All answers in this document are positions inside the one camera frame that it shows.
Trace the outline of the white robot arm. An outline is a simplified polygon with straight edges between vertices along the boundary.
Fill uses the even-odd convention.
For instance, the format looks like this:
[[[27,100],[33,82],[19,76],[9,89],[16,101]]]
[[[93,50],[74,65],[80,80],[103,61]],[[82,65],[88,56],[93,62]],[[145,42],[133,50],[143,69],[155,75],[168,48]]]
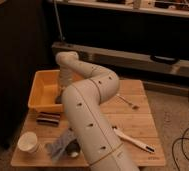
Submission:
[[[73,51],[59,52],[56,61],[84,77],[65,88],[62,104],[91,171],[140,171],[100,109],[119,90],[117,74],[80,61]]]

